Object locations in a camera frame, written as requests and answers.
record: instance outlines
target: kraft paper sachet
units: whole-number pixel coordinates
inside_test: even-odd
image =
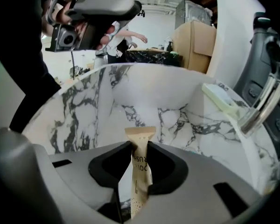
[[[133,144],[132,151],[132,189],[131,218],[133,218],[147,201],[148,186],[153,184],[151,170],[148,166],[147,143],[156,132],[155,127],[132,127],[125,129],[126,135]]]

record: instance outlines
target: black slot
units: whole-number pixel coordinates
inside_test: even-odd
[[[214,188],[232,217],[236,217],[248,208],[247,204],[231,188],[231,186],[229,186],[229,184],[225,182],[217,183],[214,185]]]
[[[71,163],[71,161],[69,161],[68,159],[64,159],[61,161],[53,162],[52,164],[53,164],[54,168],[58,168],[58,167],[61,167],[61,166],[64,166],[64,165],[67,165],[70,163]]]

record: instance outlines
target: cardboard box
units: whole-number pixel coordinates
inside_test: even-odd
[[[173,51],[183,56],[182,67],[206,73],[213,54],[217,30],[202,22],[191,21],[173,34]]]

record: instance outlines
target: camera lens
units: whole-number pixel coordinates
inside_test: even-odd
[[[74,40],[74,37],[72,35],[68,35],[65,39],[64,39],[64,44],[68,45],[71,44]]]

